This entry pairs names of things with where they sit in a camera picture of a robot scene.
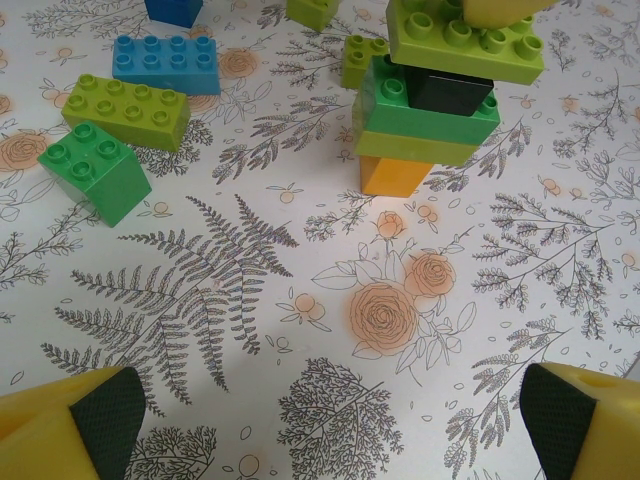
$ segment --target block tower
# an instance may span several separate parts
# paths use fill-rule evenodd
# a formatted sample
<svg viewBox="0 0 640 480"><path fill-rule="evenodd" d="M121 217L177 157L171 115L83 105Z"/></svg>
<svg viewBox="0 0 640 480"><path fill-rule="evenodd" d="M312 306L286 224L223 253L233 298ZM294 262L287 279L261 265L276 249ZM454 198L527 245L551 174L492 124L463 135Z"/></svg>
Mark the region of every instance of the block tower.
<svg viewBox="0 0 640 480"><path fill-rule="evenodd" d="M370 57L352 110L363 193L408 197L434 164L463 165L500 124L494 80L530 85L544 69L532 16L474 10L472 27L467 5L389 1L390 53Z"/></svg>

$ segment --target light green lego brick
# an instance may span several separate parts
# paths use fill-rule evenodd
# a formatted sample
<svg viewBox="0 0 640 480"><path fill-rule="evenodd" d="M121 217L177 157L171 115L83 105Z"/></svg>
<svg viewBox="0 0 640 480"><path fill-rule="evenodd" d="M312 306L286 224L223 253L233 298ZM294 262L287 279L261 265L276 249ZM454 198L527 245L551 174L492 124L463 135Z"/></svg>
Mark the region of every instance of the light green lego brick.
<svg viewBox="0 0 640 480"><path fill-rule="evenodd" d="M286 14L294 22L321 32L338 13L338 0L287 0Z"/></svg>
<svg viewBox="0 0 640 480"><path fill-rule="evenodd" d="M388 55L371 59L360 96L364 129L371 132L480 145L500 125L493 92L470 117L409 107L403 68Z"/></svg>
<svg viewBox="0 0 640 480"><path fill-rule="evenodd" d="M389 44L384 38L365 38L360 35L345 38L340 85L343 88L359 88L371 57L387 53Z"/></svg>
<svg viewBox="0 0 640 480"><path fill-rule="evenodd" d="M544 70L533 17L500 30L474 30L461 0L390 0L391 58L401 65L530 85Z"/></svg>
<svg viewBox="0 0 640 480"><path fill-rule="evenodd" d="M73 200L89 200L112 227L151 192L134 151L92 122L76 125L38 161Z"/></svg>
<svg viewBox="0 0 640 480"><path fill-rule="evenodd" d="M191 111L184 93L85 73L62 116L71 126L90 120L122 142L177 152Z"/></svg>
<svg viewBox="0 0 640 480"><path fill-rule="evenodd" d="M477 145L440 142L426 138L403 137L364 130L360 94L352 109L355 153L370 157L393 158L441 165L464 165Z"/></svg>

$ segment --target black rubber pad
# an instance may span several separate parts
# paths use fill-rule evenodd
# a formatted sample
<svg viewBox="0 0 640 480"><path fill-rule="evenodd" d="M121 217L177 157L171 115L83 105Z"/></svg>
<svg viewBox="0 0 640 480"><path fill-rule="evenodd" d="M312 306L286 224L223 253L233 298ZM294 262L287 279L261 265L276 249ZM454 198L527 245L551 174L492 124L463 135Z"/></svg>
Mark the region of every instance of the black rubber pad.
<svg viewBox="0 0 640 480"><path fill-rule="evenodd" d="M520 410L547 480L570 480L597 400L543 365L527 368Z"/></svg>
<svg viewBox="0 0 640 480"><path fill-rule="evenodd" d="M69 410L100 479L122 480L145 412L135 369L122 369Z"/></svg>

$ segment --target floral tablecloth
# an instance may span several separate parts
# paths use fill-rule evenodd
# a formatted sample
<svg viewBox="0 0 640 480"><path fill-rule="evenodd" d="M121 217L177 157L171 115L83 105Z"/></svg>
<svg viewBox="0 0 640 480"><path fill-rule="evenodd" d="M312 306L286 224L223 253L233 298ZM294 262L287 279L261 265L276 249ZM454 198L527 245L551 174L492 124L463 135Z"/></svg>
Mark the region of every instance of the floral tablecloth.
<svg viewBox="0 0 640 480"><path fill-rule="evenodd" d="M133 365L132 479L543 477L518 411L531 362L622 375L640 331L640 3L536 20L546 70L497 84L502 124L409 199L358 192L339 86L345 0L321 34L271 0L191 30L141 0L0 2L0 394ZM116 228L36 163L117 35L208 35L223 91Z"/></svg>

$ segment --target green lego brick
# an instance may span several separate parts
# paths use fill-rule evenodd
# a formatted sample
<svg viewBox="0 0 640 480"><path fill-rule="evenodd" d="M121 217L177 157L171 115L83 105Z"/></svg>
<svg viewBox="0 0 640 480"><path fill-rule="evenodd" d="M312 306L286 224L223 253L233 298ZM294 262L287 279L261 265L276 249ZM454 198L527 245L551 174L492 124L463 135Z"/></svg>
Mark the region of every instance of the green lego brick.
<svg viewBox="0 0 640 480"><path fill-rule="evenodd" d="M339 0L287 0L287 17L321 32L338 12Z"/></svg>
<svg viewBox="0 0 640 480"><path fill-rule="evenodd" d="M359 88L371 57L387 53L389 44L384 38L364 38L360 35L345 38L340 85L343 88Z"/></svg>
<svg viewBox="0 0 640 480"><path fill-rule="evenodd" d="M360 88L364 129L371 132L480 145L500 124L493 92L470 117L409 107L401 65L374 57Z"/></svg>
<svg viewBox="0 0 640 480"><path fill-rule="evenodd" d="M358 155L459 166L464 165L478 148L477 145L440 142L365 130L362 123L360 94L356 96L352 114L353 142L355 153Z"/></svg>
<svg viewBox="0 0 640 480"><path fill-rule="evenodd" d="M71 198L88 199L111 227L151 192L133 150L91 122L76 125L38 161Z"/></svg>
<svg viewBox="0 0 640 480"><path fill-rule="evenodd" d="M544 70L533 17L500 30L476 30L461 0L390 0L391 58L401 65L530 85Z"/></svg>
<svg viewBox="0 0 640 480"><path fill-rule="evenodd" d="M62 116L90 120L122 142L177 152L191 111L184 93L80 75Z"/></svg>

